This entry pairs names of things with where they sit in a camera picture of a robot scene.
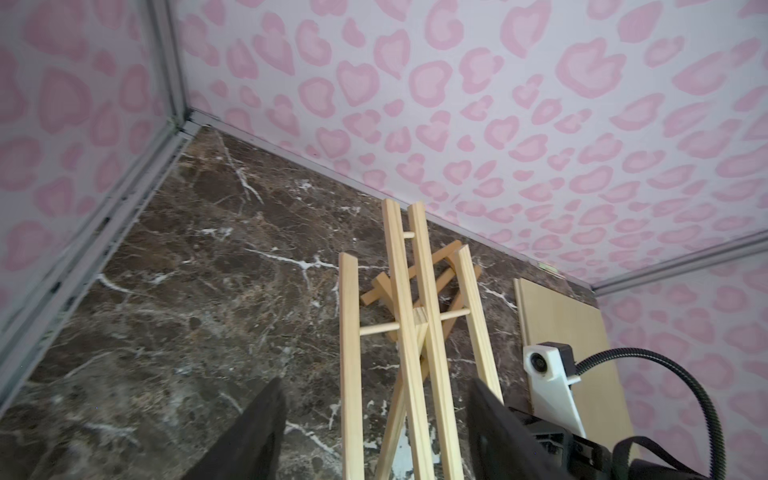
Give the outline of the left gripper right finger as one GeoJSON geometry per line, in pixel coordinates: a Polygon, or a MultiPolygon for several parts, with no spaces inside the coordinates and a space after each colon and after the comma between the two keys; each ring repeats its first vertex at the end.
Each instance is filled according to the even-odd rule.
{"type": "Polygon", "coordinates": [[[567,479],[523,423],[479,379],[467,394],[472,469],[477,479],[567,479]]]}

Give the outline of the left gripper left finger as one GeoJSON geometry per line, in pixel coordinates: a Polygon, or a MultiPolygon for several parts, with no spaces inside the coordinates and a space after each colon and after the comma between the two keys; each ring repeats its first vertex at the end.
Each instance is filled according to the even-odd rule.
{"type": "Polygon", "coordinates": [[[276,479],[286,417],[285,391],[275,377],[183,479],[276,479]]]}

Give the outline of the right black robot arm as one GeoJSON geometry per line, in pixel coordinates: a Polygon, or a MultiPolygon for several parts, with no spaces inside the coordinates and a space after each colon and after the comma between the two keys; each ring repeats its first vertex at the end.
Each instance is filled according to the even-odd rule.
{"type": "Polygon", "coordinates": [[[657,442],[630,437],[613,450],[568,429],[512,408],[510,412],[543,449],[526,466],[519,464],[506,479],[702,479],[657,442]]]}

